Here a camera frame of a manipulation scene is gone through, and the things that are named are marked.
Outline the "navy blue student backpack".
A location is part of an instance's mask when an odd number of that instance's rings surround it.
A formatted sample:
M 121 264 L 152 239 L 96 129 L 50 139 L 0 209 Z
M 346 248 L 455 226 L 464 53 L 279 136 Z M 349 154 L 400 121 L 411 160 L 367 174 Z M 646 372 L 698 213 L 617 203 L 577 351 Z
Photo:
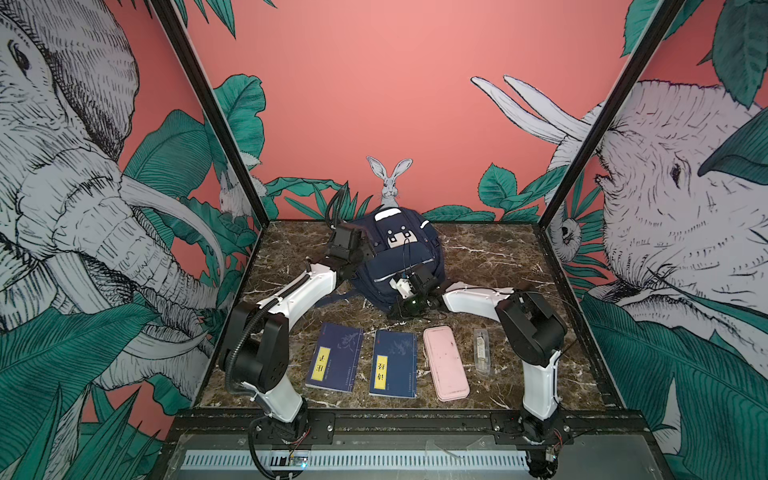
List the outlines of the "navy blue student backpack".
M 387 317 L 396 298 L 389 286 L 391 278 L 421 265 L 445 275 L 439 234 L 415 210 L 380 206 L 359 219 L 343 221 L 337 209 L 328 206 L 324 220 L 332 232 L 340 224 L 355 225 L 364 231 L 365 259 L 346 281 Z

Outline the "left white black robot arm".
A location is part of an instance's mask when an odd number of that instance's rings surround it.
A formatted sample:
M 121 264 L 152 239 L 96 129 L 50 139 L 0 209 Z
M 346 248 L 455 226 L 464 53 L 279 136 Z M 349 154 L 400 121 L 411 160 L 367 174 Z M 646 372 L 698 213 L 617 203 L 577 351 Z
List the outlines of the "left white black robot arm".
M 219 352 L 225 389 L 257 403 L 262 416 L 255 425 L 280 442 L 295 445 L 309 431 L 307 402 L 287 377 L 292 328 L 374 255 L 366 230 L 342 223 L 332 230 L 324 254 L 296 279 L 263 300 L 233 307 Z

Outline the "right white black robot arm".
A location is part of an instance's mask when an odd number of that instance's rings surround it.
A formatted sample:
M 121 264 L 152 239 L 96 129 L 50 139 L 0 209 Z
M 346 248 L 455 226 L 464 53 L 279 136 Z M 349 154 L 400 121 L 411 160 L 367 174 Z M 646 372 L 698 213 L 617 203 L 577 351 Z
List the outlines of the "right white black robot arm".
M 557 374 L 567 327 L 541 293 L 441 281 L 424 266 L 394 276 L 389 284 L 398 292 L 392 310 L 395 317 L 415 317 L 439 309 L 498 322 L 522 361 L 522 436 L 534 445 L 558 439 Z

